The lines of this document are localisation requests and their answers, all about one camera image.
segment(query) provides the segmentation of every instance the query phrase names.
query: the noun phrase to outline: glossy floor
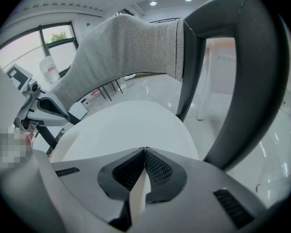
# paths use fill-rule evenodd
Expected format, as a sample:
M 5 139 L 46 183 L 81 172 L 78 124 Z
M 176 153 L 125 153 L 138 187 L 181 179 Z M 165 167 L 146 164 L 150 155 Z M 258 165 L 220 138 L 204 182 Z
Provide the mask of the glossy floor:
M 181 83 L 167 75 L 132 79 L 122 84 L 127 87 L 115 92 L 106 87 L 112 101 L 97 94 L 92 109 L 85 116 L 127 100 L 150 100 L 177 112 Z M 195 143 L 202 160 L 214 143 L 225 120 L 232 95 L 213 93 L 210 106 L 202 121 L 196 119 L 203 93 L 202 84 L 196 89 L 184 125 Z M 284 198 L 291 189 L 291 117 L 279 110 L 267 134 L 255 149 L 228 172 L 233 178 L 254 192 L 267 206 Z

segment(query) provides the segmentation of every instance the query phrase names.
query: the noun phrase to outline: window frame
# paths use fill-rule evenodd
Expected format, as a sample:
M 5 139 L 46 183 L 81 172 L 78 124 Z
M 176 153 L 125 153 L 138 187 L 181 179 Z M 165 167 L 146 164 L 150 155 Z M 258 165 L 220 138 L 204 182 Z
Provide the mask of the window frame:
M 58 40 L 58 41 L 51 42 L 51 43 L 45 43 L 42 30 L 43 29 L 54 28 L 54 27 L 58 27 L 58 26 L 70 26 L 71 29 L 72 29 L 73 37 L 67 38 L 67 39 L 63 39 L 63 40 Z M 7 45 L 9 45 L 10 43 L 12 43 L 13 41 L 15 41 L 15 40 L 17 40 L 17 39 L 19 39 L 21 37 L 24 37 L 24 36 L 26 36 L 26 35 L 28 35 L 30 33 L 33 33 L 33 32 L 38 32 L 39 33 L 40 39 L 41 39 L 41 43 L 42 43 L 42 49 L 44 51 L 44 55 L 45 56 L 50 56 L 50 52 L 49 52 L 50 48 L 53 48 L 53 47 L 56 47 L 56 46 L 59 46 L 59 45 L 62 45 L 62 44 L 70 43 L 70 42 L 72 42 L 74 44 L 76 50 L 78 50 L 79 44 L 78 44 L 78 41 L 77 41 L 77 38 L 76 38 L 76 35 L 75 35 L 75 32 L 74 32 L 73 25 L 72 25 L 71 21 L 69 21 L 69 22 L 52 23 L 52 24 L 47 24 L 47 25 L 39 25 L 36 28 L 32 28 L 32 29 L 26 30 L 26 31 L 24 31 L 24 32 L 22 32 L 22 33 L 20 33 L 20 34 L 18 34 L 16 36 L 10 38 L 9 40 L 5 41 L 4 43 L 2 43 L 0 45 L 0 50 L 2 48 L 6 47 Z M 67 67 L 66 69 L 62 70 L 61 72 L 59 72 L 59 76 L 63 77 L 68 72 L 69 69 L 70 69 L 70 66 Z

